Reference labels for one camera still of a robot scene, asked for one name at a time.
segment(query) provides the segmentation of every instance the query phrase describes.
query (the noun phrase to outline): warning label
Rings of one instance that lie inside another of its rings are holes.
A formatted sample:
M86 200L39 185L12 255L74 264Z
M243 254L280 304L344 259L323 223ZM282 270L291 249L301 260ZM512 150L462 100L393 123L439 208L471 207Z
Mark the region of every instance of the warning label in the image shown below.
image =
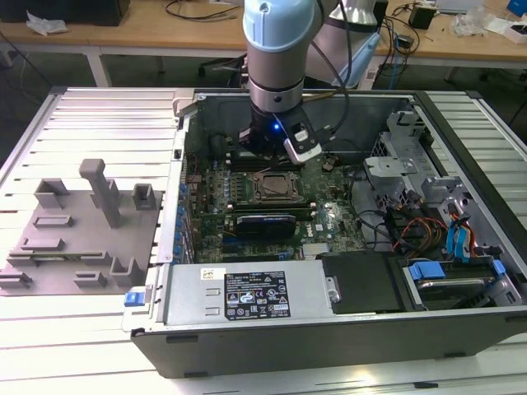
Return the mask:
M225 317L231 321L291 317L285 272L226 274Z

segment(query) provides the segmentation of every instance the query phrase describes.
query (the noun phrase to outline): concrete floor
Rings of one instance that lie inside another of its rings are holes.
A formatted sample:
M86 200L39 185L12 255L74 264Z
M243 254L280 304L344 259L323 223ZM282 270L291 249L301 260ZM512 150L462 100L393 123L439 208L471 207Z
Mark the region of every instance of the concrete floor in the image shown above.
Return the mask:
M211 86L224 87L229 72L208 72L198 77L198 65L204 58L166 58L166 72L156 72L156 61L143 56L104 56L114 86ZM77 54L32 53L30 61L55 86L94 86L86 58ZM21 77L23 59L16 56L13 67L0 71L0 164L32 120L37 109L35 97L28 99L24 89L41 100L48 91L39 75L26 64ZM478 91L483 98L508 122L518 107L527 100L525 82L518 80L521 71L491 70L486 81L479 77L481 69L462 68L453 83L445 82L444 67L409 66L402 75L397 89L427 91ZM390 75L381 76L376 89L387 89ZM516 119L513 129L527 140L527 109Z

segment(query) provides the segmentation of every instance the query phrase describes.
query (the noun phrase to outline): cpu socket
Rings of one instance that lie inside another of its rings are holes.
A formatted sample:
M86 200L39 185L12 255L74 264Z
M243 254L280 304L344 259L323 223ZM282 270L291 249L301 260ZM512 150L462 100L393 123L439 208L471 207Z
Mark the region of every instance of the cpu socket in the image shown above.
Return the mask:
M299 202L296 176L290 173L255 174L254 200L256 202Z

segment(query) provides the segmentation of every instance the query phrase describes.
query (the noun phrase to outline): table leg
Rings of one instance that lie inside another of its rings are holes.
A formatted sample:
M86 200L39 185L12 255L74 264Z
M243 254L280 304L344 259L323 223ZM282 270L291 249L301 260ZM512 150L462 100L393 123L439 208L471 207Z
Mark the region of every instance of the table leg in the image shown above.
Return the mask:
M4 68L13 67L13 62L7 51L0 51L0 66Z
M358 83L357 89L359 91L371 91L375 78L377 77L377 72L379 71L380 65L384 62L382 56L374 56L371 58L368 68L361 77L361 80Z
M96 80L96 85L100 88L112 86L110 75L102 63L100 55L98 53L86 53L86 57L88 58L93 78Z
M162 73L166 71L165 58L162 56L156 56L157 72Z
M445 81L452 82L452 80L454 79L458 71L459 71L459 67L451 67L450 70L446 73Z

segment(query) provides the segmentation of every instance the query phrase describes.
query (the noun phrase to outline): gray fixture base plate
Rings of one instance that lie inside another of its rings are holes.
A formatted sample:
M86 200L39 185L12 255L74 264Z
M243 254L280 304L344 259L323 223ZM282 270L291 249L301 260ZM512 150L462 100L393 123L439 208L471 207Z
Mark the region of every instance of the gray fixture base plate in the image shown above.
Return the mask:
M82 253L106 251L117 257L123 267L128 267L134 257L142 271L140 281L132 286L144 285L147 266L152 251L152 242L161 207L161 192L155 192L155 210L136 210L132 191L119 191L121 213L120 227L110 229L102 210L97 209L91 199L92 191L69 191L68 195L57 196L64 209L44 210L39 205L24 233L12 252L23 252L24 239L62 239L61 253ZM37 217L60 215L71 216L71 227L35 228ZM86 264L83 261L39 261L38 266L13 267L7 263L0 274L24 272L32 280L29 288L4 287L0 295L107 295L124 294L130 286L117 286L110 275L110 265ZM101 272L107 280L104 287L79 287L73 280L75 272Z

